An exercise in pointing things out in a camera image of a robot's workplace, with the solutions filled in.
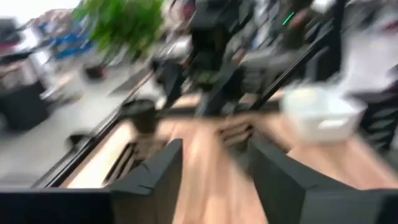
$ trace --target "wooden desk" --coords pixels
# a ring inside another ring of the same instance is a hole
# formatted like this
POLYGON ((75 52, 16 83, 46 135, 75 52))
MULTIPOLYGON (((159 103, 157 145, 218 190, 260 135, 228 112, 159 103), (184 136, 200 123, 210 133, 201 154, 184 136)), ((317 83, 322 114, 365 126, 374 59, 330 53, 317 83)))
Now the wooden desk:
MULTIPOLYGON (((175 106, 196 104, 197 100, 195 96, 184 96, 175 106)), ((267 223, 253 181, 229 157, 216 134, 221 127, 242 121, 275 136, 290 149, 288 156, 353 187, 398 187, 396 175, 359 137, 339 145, 306 146, 280 114, 165 119, 158 128, 158 138, 183 139, 183 175, 174 223, 267 223)), ((135 136, 130 122, 120 123, 62 187, 102 187, 119 153, 135 136)))

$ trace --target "wooden table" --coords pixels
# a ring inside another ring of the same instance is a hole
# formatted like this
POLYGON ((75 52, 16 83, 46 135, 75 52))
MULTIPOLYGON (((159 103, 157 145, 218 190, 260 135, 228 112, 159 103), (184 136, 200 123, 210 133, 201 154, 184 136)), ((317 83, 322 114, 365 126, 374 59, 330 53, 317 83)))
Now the wooden table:
MULTIPOLYGON (((198 96, 184 96, 174 107, 195 105, 197 101, 198 96)), ((341 144, 307 146, 281 114, 164 119, 156 133, 158 138, 183 139, 183 175, 174 223, 267 223, 253 181, 229 157, 217 137, 223 126, 243 121, 275 137, 289 150, 288 156, 336 180, 357 189, 398 188, 395 173, 357 136, 341 144)), ((121 122, 62 187, 103 187, 119 153, 135 136, 134 126, 121 122)))

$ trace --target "white plastic container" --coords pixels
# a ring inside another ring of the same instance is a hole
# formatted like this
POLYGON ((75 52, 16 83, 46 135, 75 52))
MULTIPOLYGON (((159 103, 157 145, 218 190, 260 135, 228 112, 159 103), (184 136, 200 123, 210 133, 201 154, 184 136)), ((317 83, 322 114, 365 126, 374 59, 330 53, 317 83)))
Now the white plastic container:
POLYGON ((282 109, 300 139, 324 143, 348 139, 357 130, 366 105, 313 86, 285 90, 282 109))

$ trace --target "potted plant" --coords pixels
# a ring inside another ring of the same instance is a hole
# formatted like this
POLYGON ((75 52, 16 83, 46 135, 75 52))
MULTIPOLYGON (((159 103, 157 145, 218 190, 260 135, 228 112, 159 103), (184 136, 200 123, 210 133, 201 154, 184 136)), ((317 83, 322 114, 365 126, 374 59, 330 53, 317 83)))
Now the potted plant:
POLYGON ((147 54, 162 31, 163 0, 83 0, 78 19, 91 27, 90 40, 104 53, 104 62, 126 50, 131 58, 147 54))

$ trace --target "green plant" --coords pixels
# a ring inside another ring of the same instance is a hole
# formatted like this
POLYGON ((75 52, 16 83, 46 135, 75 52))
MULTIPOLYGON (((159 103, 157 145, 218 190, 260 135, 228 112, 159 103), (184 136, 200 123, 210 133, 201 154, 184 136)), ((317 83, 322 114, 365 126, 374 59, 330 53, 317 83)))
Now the green plant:
POLYGON ((161 33, 163 0, 83 0, 78 19, 88 18, 91 41, 107 58, 127 47, 133 57, 145 54, 161 33))

